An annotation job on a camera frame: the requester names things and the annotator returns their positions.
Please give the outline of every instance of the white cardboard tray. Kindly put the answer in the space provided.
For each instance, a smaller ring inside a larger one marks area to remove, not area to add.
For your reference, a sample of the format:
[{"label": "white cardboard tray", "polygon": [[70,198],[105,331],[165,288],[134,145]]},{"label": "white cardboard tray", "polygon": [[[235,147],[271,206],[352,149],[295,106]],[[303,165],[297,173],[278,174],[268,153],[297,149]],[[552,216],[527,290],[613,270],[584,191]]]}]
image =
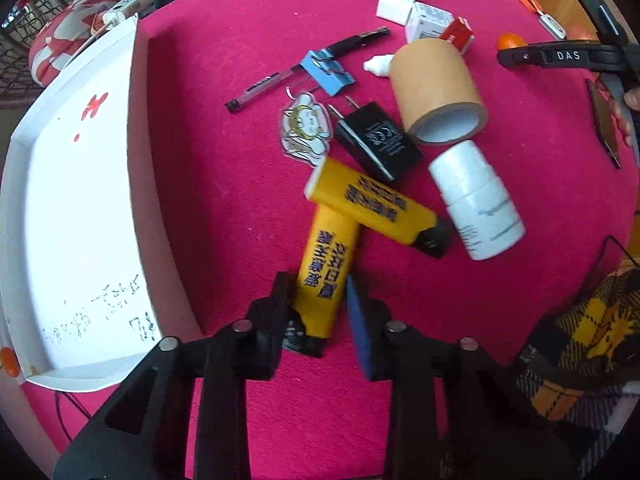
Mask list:
[{"label": "white cardboard tray", "polygon": [[[202,336],[162,223],[146,48],[129,18],[61,72],[11,138],[0,292],[31,383],[98,390],[123,380],[162,336]],[[85,112],[105,94],[93,117]]]}]

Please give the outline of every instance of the cartoon character sticker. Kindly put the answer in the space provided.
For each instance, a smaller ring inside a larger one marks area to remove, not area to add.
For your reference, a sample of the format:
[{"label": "cartoon character sticker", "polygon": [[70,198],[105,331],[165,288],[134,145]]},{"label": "cartoon character sticker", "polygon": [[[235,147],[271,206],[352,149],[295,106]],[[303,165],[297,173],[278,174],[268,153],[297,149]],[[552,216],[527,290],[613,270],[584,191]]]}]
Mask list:
[{"label": "cartoon character sticker", "polygon": [[288,156],[317,166],[329,153],[333,132],[326,109],[302,92],[280,117],[280,140]]}]

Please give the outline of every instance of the kraft paper tape roll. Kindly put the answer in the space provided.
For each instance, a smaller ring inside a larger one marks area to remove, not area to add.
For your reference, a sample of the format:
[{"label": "kraft paper tape roll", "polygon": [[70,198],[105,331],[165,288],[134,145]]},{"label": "kraft paper tape roll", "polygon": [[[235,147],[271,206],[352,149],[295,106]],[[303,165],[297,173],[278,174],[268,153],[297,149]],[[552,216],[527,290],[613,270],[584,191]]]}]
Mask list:
[{"label": "kraft paper tape roll", "polygon": [[424,38],[396,52],[389,71],[405,131],[427,144],[468,139],[488,114],[459,51]]}]

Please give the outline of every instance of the magenta table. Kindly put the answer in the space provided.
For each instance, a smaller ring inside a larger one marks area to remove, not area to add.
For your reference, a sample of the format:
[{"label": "magenta table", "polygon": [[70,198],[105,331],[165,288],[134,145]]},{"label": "magenta table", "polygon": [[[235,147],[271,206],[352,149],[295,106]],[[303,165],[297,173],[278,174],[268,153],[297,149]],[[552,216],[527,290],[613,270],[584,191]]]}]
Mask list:
[{"label": "magenta table", "polygon": [[[475,31],[465,59],[490,118],[474,140],[504,180],[527,233],[498,257],[474,262],[458,238],[433,260],[364,230],[354,266],[395,317],[430,337],[474,336],[506,364],[534,323],[575,295],[603,238],[626,242],[638,174],[629,149],[621,148],[617,170],[598,143],[584,83],[589,74],[498,65],[501,33],[531,43],[551,39],[516,0],[420,1],[464,16]],[[295,271],[314,212],[302,194],[309,168],[285,158],[278,142],[284,88],[234,116],[223,104],[309,49],[388,25],[388,39],[342,62],[356,78],[348,95],[361,104],[375,100],[399,120],[389,81],[362,70],[364,60],[404,43],[402,28],[376,18],[375,9],[376,0],[178,0],[142,21],[150,36],[150,134],[164,221],[205,333],[242,317],[251,300],[266,295],[277,270]],[[342,96],[318,97],[347,110]],[[426,161],[441,151],[424,149]],[[332,156],[354,166],[335,143]],[[399,189],[445,212],[426,163]],[[607,252],[600,275],[619,260]],[[52,393],[25,391],[63,448]],[[81,400],[95,410],[107,394]],[[286,352],[271,383],[249,384],[254,477],[379,473],[388,395],[388,384],[367,383],[359,372],[342,317],[322,360]],[[64,416],[76,432],[79,415],[65,407]]]}]

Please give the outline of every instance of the red box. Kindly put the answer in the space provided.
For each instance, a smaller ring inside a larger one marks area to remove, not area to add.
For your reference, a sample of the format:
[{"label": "red box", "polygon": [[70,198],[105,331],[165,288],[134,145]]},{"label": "red box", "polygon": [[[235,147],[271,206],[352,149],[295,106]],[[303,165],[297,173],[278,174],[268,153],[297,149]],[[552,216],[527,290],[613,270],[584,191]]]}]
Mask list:
[{"label": "red box", "polygon": [[460,16],[453,20],[440,35],[441,40],[449,41],[460,51],[460,54],[466,52],[475,38],[471,27],[469,27],[469,22]]}]

